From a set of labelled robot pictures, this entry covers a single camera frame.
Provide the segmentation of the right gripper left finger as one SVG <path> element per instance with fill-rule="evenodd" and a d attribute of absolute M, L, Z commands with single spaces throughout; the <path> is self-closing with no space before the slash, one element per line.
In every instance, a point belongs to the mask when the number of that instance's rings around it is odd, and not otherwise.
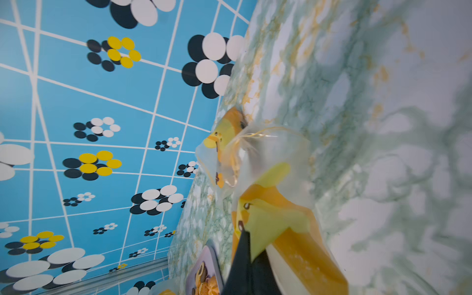
<path fill-rule="evenodd" d="M 242 231 L 231 270 L 221 294 L 250 295 L 251 283 L 250 234 Z"/>

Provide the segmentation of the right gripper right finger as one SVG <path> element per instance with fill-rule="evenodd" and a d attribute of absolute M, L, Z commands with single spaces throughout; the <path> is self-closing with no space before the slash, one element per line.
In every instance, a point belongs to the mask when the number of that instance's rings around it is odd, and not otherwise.
<path fill-rule="evenodd" d="M 251 271 L 253 295 L 281 295 L 266 251 L 255 258 Z"/>

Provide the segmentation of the lilac plastic tray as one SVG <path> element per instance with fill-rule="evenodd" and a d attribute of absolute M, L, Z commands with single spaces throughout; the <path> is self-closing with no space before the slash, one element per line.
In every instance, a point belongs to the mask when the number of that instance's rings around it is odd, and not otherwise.
<path fill-rule="evenodd" d="M 220 295 L 223 282 L 215 251 L 205 245 L 185 282 L 186 295 Z"/>

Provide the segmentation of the ziploc bag of cookies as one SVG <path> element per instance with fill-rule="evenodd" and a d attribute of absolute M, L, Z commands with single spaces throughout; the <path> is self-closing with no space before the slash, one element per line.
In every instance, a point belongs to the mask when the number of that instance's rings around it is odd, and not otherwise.
<path fill-rule="evenodd" d="M 197 147 L 195 155 L 200 171 L 205 172 L 211 183 L 222 189 L 226 177 L 222 170 L 224 152 L 230 142 L 247 126 L 243 113 L 233 107 L 222 117 L 215 129 Z"/>
<path fill-rule="evenodd" d="M 309 140 L 286 127 L 249 125 L 227 147 L 237 175 L 234 254 L 250 234 L 251 263 L 263 251 L 282 295 L 346 295 L 346 278 L 323 241 L 310 196 Z"/>
<path fill-rule="evenodd" d="M 177 295 L 179 286 L 175 280 L 165 280 L 156 283 L 149 291 L 149 295 Z"/>

